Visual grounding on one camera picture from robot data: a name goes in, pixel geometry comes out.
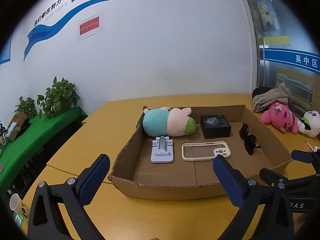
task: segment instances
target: paper cup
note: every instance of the paper cup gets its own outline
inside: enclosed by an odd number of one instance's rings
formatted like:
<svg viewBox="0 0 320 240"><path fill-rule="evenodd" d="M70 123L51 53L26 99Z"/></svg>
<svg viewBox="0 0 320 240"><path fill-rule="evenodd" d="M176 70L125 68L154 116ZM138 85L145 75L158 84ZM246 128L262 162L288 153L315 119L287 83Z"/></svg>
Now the paper cup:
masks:
<svg viewBox="0 0 320 240"><path fill-rule="evenodd" d="M28 206L22 202L18 194L15 193L12 195L9 205L11 210L21 215L24 219L29 218L30 210Z"/></svg>

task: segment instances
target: green tablecloth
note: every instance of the green tablecloth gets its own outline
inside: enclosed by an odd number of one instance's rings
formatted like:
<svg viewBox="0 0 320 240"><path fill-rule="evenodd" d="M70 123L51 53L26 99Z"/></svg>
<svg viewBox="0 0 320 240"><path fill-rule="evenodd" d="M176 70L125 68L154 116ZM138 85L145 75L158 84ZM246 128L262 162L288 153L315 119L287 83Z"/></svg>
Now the green tablecloth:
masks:
<svg viewBox="0 0 320 240"><path fill-rule="evenodd" d="M52 119L42 115L30 120L31 126L14 142L2 149L0 162L4 170L0 173L0 194L5 193L14 178L29 159L44 146L54 135L72 123L78 117L86 116L80 107L73 107Z"/></svg>

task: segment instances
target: potted plant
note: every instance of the potted plant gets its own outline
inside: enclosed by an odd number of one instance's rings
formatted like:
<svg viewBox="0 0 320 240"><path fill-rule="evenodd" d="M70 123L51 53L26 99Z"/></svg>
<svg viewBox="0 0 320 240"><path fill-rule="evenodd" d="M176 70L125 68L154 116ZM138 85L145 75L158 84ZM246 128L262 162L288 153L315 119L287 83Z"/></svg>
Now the potted plant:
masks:
<svg viewBox="0 0 320 240"><path fill-rule="evenodd" d="M53 79L52 88L47 88L45 97L38 95L37 104L42 107L39 111L39 118L44 112L46 119L57 116L71 107L77 106L77 100L80 97L75 91L75 84L68 83L68 80L62 78L57 82L57 76Z"/></svg>
<svg viewBox="0 0 320 240"><path fill-rule="evenodd" d="M14 111L14 113L25 113L28 118L32 118L37 115L35 101L33 99L27 98L27 100L23 100L21 96L19 100L20 104L16 106L17 109Z"/></svg>

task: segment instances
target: blue gripper pad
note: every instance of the blue gripper pad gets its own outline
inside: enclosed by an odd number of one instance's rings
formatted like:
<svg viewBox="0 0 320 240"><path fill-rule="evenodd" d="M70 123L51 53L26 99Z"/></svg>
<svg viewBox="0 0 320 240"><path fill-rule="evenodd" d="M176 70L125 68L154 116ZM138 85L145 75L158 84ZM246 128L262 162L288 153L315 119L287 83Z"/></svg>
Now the blue gripper pad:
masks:
<svg viewBox="0 0 320 240"><path fill-rule="evenodd" d="M293 160L303 162L303 163L311 163L314 160L311 153L298 151L298 150L292 151L291 158Z"/></svg>
<svg viewBox="0 0 320 240"><path fill-rule="evenodd" d="M81 206L91 203L109 169L110 159L107 155L104 155L79 188L79 203Z"/></svg>
<svg viewBox="0 0 320 240"><path fill-rule="evenodd" d="M233 168L231 165L220 155L213 160L213 171L218 177L221 185L228 195L231 203L236 207L242 207L245 200L244 189L232 174Z"/></svg>

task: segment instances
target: small cardboard box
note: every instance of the small cardboard box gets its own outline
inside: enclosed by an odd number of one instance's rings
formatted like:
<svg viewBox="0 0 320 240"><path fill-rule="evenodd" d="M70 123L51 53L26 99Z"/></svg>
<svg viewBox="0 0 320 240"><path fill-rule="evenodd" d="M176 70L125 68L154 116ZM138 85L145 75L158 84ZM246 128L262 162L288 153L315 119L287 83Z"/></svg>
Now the small cardboard box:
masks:
<svg viewBox="0 0 320 240"><path fill-rule="evenodd" d="M11 119L11 122L10 122L9 125L8 125L8 128L10 128L10 126L11 126L11 124L12 124L13 122L16 122L17 124L16 124L15 128L13 129L13 131L11 132L10 136L7 137L10 141L13 142L13 141L15 140L18 132L20 131L23 123L25 122L25 120L26 120L27 118L28 118L28 117L26 116L25 113L19 113L19 114L15 114L15 115L13 116L13 118Z"/></svg>
<svg viewBox="0 0 320 240"><path fill-rule="evenodd" d="M171 137L173 139L174 161L172 163L152 163L150 161L152 140L142 126L140 117L135 133L118 154L108 179L126 196L144 199L185 200L225 195L212 168L212 161L186 162L181 157L184 143L225 141L231 151L227 160L247 179L259 178L259 171L266 167L282 173L291 156L276 135L259 121L244 105L192 107L192 117L197 124L196 132L189 136ZM224 115L231 125L228 138L204 139L200 128L201 115ZM243 123L249 125L249 132L257 137L261 149L256 148L249 155L239 136ZM189 151L185 156L203 157L205 151Z"/></svg>
<svg viewBox="0 0 320 240"><path fill-rule="evenodd" d="M229 137L231 125L223 115L201 115L200 127L205 139Z"/></svg>

